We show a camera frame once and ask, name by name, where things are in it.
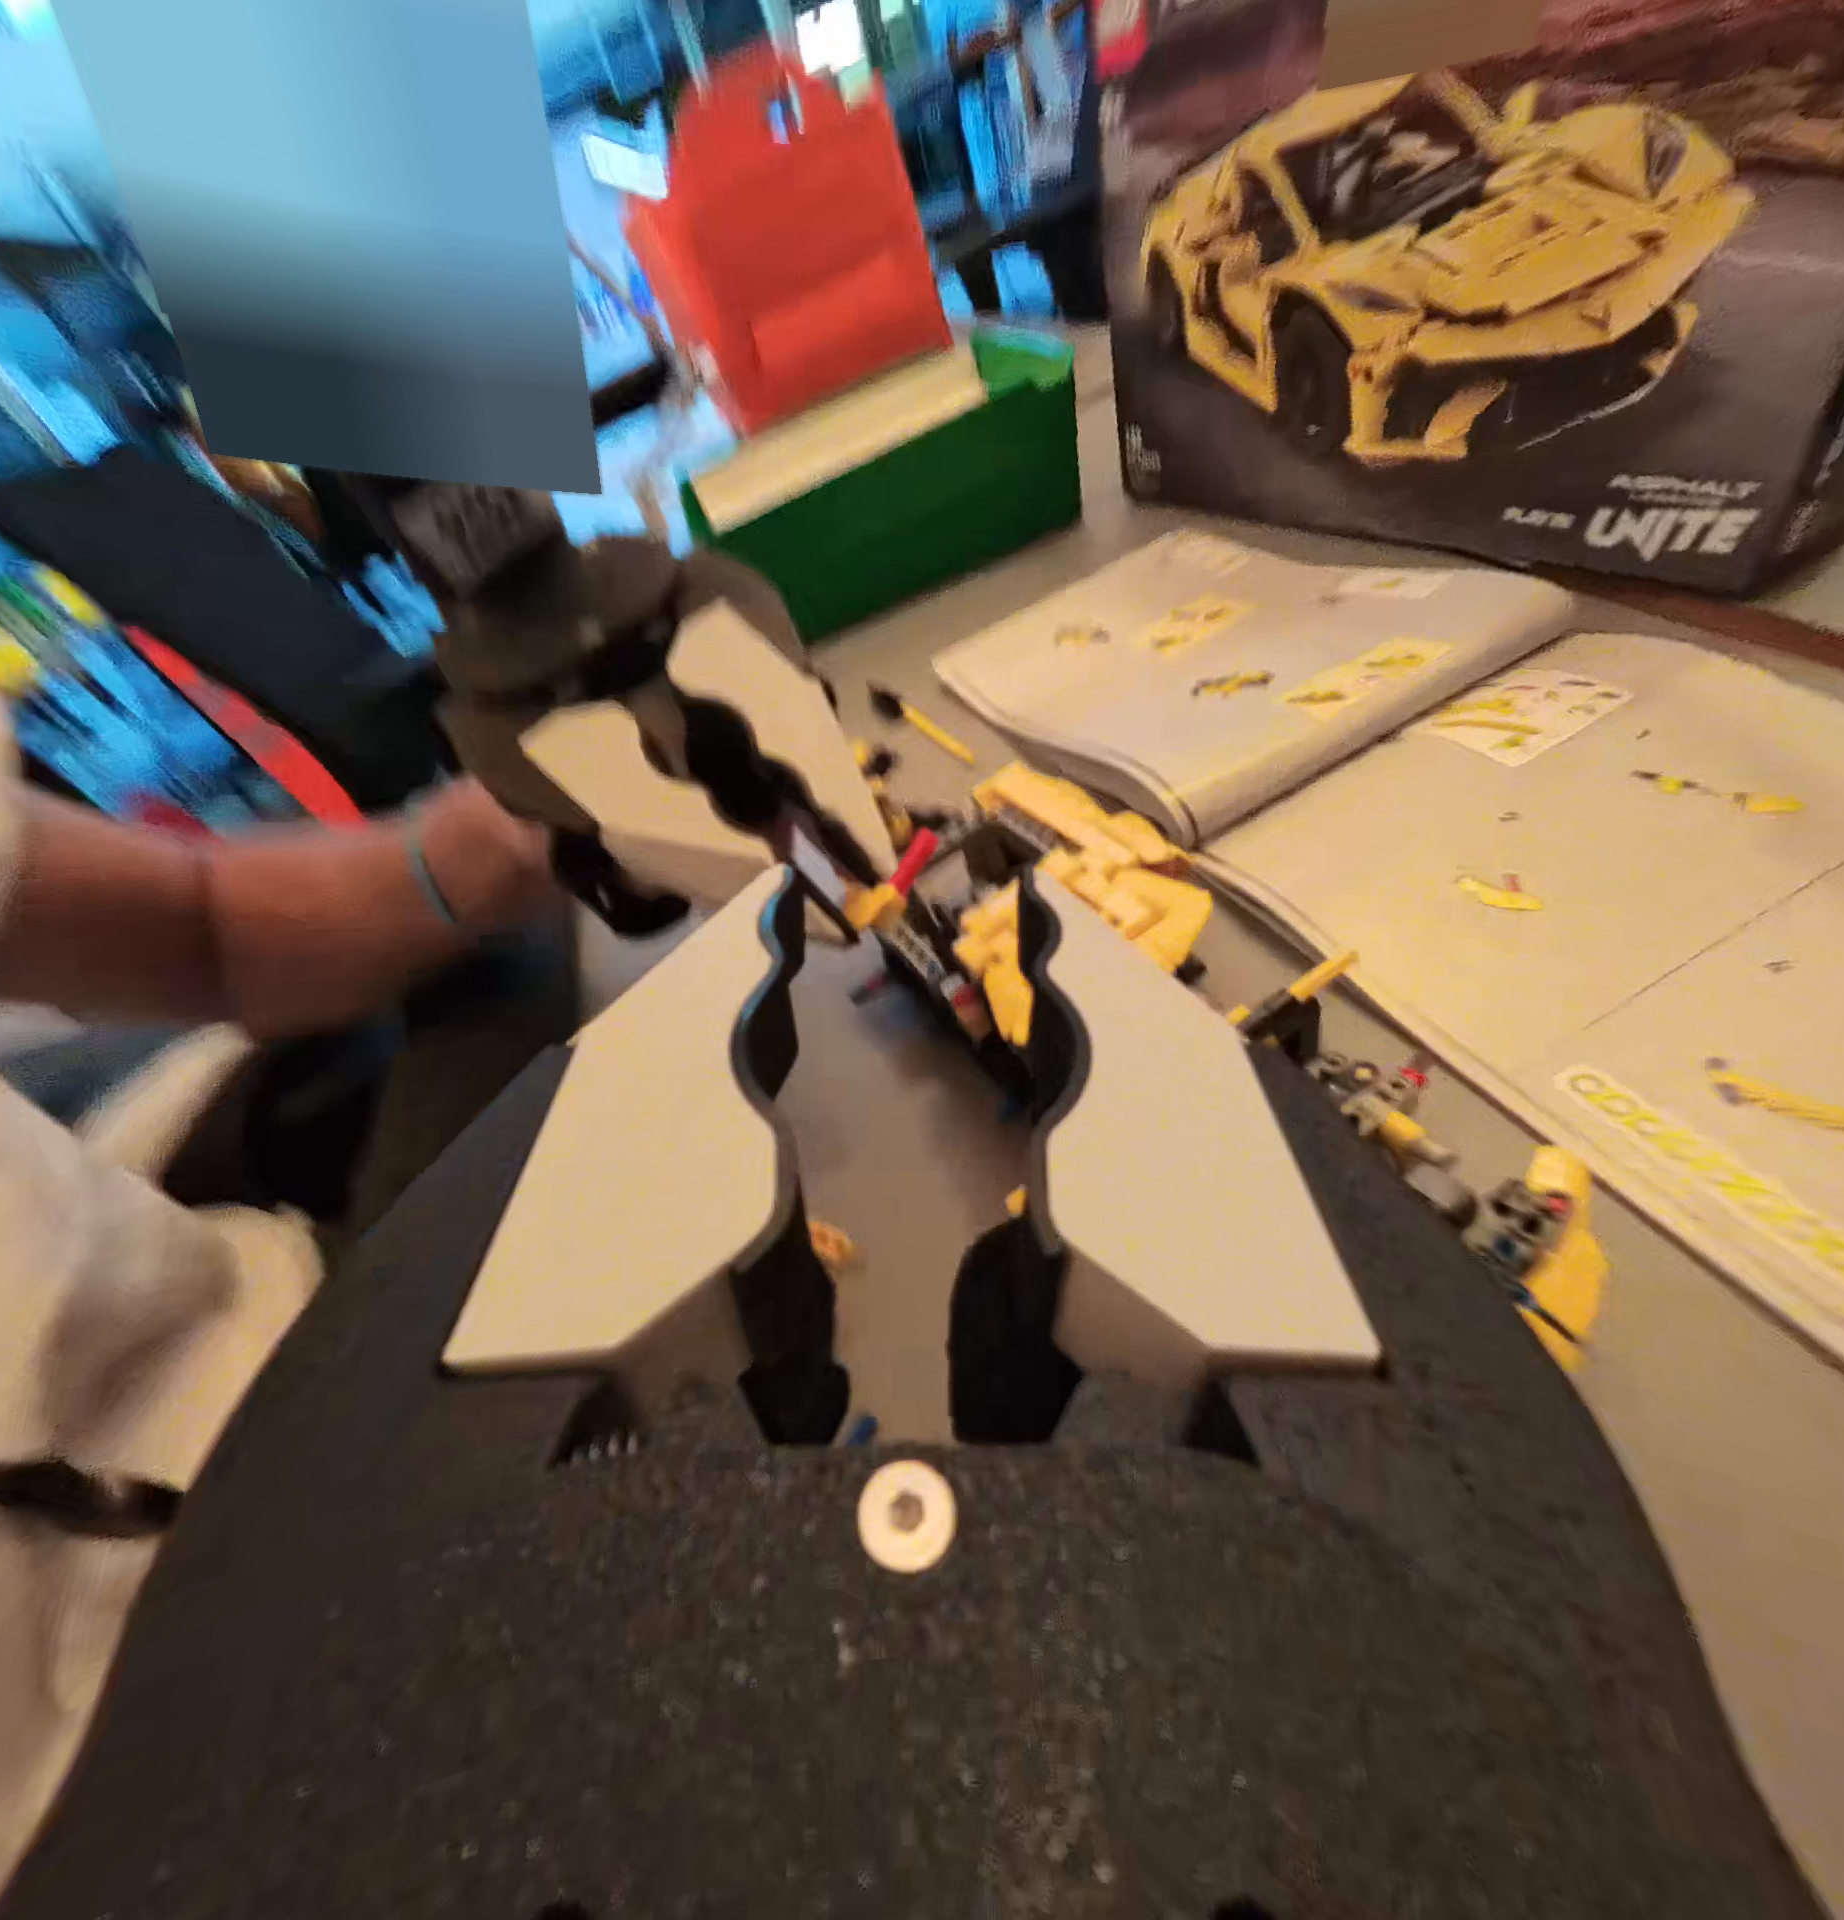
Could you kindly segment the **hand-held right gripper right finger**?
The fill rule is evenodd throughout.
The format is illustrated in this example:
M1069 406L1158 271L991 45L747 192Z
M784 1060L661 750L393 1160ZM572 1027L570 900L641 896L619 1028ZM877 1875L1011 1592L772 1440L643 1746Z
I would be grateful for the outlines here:
M1384 1345L1247 1045L1055 881L1020 890L1030 1137L949 1301L964 1444L1042 1444L1086 1381L1376 1381Z

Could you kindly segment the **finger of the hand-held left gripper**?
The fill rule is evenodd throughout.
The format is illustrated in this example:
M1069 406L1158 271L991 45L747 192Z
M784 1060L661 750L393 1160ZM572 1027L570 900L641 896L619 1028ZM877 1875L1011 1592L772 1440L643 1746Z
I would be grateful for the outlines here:
M861 885L893 875L883 809L810 666L717 601L681 621L666 683L681 706L688 775L728 826L780 856L802 839Z
M808 840L780 856L728 826L681 769L657 765L644 730L620 704L560 708L522 737L529 767L583 816L553 830L553 861L566 887L612 931L643 940L728 906L754 881L788 867L830 920L828 942L851 944L844 876Z

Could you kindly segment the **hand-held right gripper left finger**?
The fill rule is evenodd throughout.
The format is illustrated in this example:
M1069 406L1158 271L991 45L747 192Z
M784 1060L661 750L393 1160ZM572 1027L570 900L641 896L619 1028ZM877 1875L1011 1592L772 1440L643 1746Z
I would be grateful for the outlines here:
M834 1440L834 1287L780 1111L804 957L770 869L577 1032L443 1372L584 1373L633 1413L726 1381L772 1444Z

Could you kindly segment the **yellow black toy car model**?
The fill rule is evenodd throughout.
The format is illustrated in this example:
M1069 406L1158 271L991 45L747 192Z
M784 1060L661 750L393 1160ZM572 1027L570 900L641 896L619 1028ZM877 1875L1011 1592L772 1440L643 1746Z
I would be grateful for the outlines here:
M1189 876L1189 856L1150 822L1112 813L1081 787L1023 764L980 781L962 809L903 806L888 794L890 769L890 752L861 755L897 857L916 828L938 832L938 857L907 898L906 922L868 937L883 949L886 973L953 1020L1013 1095L1030 1095L1023 876L1069 890L1151 964L1197 989L1197 940L1214 900ZM1468 1185L1459 1158L1419 1124L1432 1068L1423 1054L1376 1066L1324 1046L1324 993L1354 966L1356 957L1338 952L1260 1005L1225 1009L1222 1020L1326 1094L1351 1131L1460 1235L1543 1352L1572 1373L1605 1291L1605 1256L1589 1229L1587 1169L1558 1146L1541 1146L1520 1177L1489 1192Z

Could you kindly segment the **grey desk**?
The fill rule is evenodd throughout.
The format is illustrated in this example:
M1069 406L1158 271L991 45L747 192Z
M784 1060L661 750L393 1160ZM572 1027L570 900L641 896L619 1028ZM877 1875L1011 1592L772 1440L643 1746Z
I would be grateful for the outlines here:
M1127 500L1100 326L1013 323L1075 347L1083 515L1002 565L818 647L847 733L897 755L910 803L962 803L1014 748L959 708L933 653L1206 517ZM868 686L907 697L974 755L890 727ZM863 1283L841 1307L852 1411L888 1440L949 1433L944 1326L962 1249L1020 1180L1023 1135L972 1056L907 996L851 993L858 948L814 949L794 987L785 1091L814 1217L846 1231ZM1597 1196L1604 1312L1574 1373L1677 1575L1738 1751L1824 1905L1844 1917L1844 1372L1625 1205Z

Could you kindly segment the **person's left hand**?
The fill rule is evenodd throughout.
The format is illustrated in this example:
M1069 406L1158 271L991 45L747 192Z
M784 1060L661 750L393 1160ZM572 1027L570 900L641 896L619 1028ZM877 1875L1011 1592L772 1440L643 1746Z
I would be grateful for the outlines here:
M448 781L424 801L415 844L437 900L467 933L536 923L566 903L547 830L508 813L474 779Z

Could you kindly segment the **yellow axle with black end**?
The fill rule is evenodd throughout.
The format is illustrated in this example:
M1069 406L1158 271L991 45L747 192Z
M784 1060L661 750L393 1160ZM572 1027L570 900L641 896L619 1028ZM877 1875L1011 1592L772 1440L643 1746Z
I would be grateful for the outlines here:
M907 730L923 737L938 752L944 752L959 765L974 765L977 755L957 740L955 733L949 733L939 722L928 716L921 708L916 708L907 697L888 689L885 683L868 686L868 704L877 718L883 718L890 727Z

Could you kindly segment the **scattered small toy pieces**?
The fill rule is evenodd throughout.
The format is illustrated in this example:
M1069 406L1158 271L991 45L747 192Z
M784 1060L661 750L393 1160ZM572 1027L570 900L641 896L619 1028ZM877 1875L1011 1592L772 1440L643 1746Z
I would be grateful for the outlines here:
M1017 1219L1025 1213L1028 1187L1014 1187L1009 1192L1005 1212L1007 1217ZM814 1253L828 1277L839 1277L851 1272L858 1262L858 1247L841 1229L819 1221L816 1217L808 1219L810 1241Z

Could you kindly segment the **green storage bin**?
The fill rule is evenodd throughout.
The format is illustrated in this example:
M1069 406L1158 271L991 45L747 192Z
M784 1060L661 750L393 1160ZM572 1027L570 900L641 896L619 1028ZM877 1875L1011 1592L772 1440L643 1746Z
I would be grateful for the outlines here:
M983 326L743 439L678 483L697 551L824 642L1081 515L1075 347Z

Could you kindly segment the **black office chair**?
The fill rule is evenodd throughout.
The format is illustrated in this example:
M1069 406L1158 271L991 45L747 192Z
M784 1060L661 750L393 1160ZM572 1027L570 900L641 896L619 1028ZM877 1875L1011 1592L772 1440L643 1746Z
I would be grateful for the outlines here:
M365 621L300 541L190 467L118 446L0 477L0 538L246 697L363 813L456 772L435 668Z

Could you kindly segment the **orange carry bag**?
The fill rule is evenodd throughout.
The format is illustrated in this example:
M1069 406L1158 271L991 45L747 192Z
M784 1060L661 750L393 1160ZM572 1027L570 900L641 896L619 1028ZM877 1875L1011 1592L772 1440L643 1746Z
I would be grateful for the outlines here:
M951 347L879 87L852 103L769 42L691 83L666 195L631 198L620 230L738 435Z

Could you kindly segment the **building instruction booklet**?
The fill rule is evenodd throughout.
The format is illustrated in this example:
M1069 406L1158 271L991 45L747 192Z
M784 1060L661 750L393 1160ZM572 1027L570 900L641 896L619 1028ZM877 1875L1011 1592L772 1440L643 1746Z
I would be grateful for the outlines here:
M932 661L1844 1366L1844 706L1474 567L1169 532Z

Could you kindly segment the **toy car set box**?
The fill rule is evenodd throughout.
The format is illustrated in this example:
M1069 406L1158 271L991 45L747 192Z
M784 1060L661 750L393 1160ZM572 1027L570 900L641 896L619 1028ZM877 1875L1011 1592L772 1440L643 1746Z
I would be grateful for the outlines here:
M1844 547L1844 3L1089 14L1130 500L1728 598Z

